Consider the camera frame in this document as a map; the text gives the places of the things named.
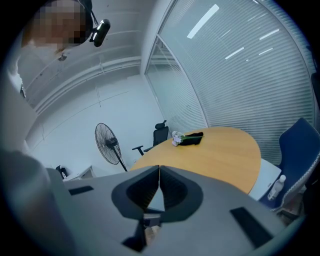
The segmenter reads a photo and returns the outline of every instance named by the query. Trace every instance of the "headset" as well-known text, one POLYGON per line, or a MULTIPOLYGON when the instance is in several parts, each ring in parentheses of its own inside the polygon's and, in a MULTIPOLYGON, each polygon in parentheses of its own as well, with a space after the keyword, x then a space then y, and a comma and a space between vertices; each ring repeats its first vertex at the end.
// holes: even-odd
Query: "headset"
POLYGON ((100 47, 111 27, 110 21, 108 19, 103 19, 100 24, 98 23, 94 12, 92 11, 92 2, 91 0, 76 0, 79 2, 83 8, 85 9, 86 13, 92 15, 93 21, 96 27, 88 31, 90 33, 89 42, 93 42, 95 47, 100 47))

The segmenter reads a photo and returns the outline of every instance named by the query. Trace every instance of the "chair backrest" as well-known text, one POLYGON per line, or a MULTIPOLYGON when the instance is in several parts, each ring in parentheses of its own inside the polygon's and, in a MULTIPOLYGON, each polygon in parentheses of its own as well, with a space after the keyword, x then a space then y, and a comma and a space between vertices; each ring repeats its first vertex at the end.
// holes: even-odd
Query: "chair backrest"
POLYGON ((166 121, 157 123, 153 132, 153 146, 160 144, 168 139, 169 127, 166 126, 166 121))
POLYGON ((300 191, 317 166, 320 157, 320 135, 304 118, 300 118, 280 136, 279 143, 282 154, 279 167, 286 180, 275 199, 277 209, 300 191))

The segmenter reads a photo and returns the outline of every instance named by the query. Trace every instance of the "wooden table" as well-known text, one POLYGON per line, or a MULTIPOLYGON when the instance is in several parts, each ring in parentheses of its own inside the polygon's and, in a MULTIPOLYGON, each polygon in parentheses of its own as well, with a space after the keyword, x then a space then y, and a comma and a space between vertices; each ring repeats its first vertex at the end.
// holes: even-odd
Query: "wooden table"
POLYGON ((171 166, 230 183, 249 193, 261 164, 260 149, 254 138, 231 127, 210 127, 199 145, 173 146, 172 138, 145 153, 131 168, 171 166))

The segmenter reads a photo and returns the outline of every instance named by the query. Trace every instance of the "black office chair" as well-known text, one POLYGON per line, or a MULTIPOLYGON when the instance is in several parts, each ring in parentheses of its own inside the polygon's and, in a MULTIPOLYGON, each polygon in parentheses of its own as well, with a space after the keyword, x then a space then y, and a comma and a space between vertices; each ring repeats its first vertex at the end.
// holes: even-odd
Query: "black office chair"
POLYGON ((153 132, 153 146, 145 149, 143 152, 141 150, 142 146, 137 146, 133 148, 132 150, 139 150, 141 156, 144 155, 144 152, 148 152, 150 149, 152 149, 154 146, 160 144, 161 142, 164 142, 168 139, 168 133, 169 133, 169 127, 166 126, 166 121, 164 120, 162 123, 157 123, 155 125, 155 130, 153 132))

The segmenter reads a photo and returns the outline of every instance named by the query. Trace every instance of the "water bottle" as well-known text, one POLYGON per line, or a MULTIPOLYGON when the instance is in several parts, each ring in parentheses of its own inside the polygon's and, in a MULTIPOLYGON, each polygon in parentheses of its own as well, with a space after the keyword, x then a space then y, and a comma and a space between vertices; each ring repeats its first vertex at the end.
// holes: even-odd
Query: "water bottle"
POLYGON ((280 191, 284 188, 284 182, 286 180, 286 176, 281 175, 280 178, 273 184, 273 187, 268 194, 268 200, 274 200, 280 191))

